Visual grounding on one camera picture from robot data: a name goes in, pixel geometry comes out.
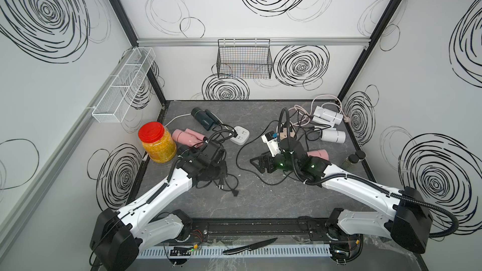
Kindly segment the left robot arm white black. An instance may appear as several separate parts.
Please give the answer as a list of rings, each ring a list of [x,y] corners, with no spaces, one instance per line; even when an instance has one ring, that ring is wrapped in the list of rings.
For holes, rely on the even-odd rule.
[[[199,182],[222,181],[227,177],[226,150],[215,141],[199,147],[182,146],[169,173],[160,183],[117,210],[107,208],[95,222],[89,247],[95,256],[93,268],[126,270],[138,255],[161,242],[186,240],[192,219],[181,210],[161,216],[176,198]]]

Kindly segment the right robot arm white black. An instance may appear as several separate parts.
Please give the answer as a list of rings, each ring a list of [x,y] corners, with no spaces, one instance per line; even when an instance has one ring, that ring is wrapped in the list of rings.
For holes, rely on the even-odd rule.
[[[263,136],[262,140],[269,150],[250,160],[259,173],[291,172],[305,185],[339,192],[371,208],[369,212],[335,208],[325,222],[332,240],[378,236],[422,254],[430,238],[447,237],[459,228],[454,214],[424,201],[414,188],[390,188],[351,174],[330,162],[325,150],[305,151],[294,138],[278,141]]]

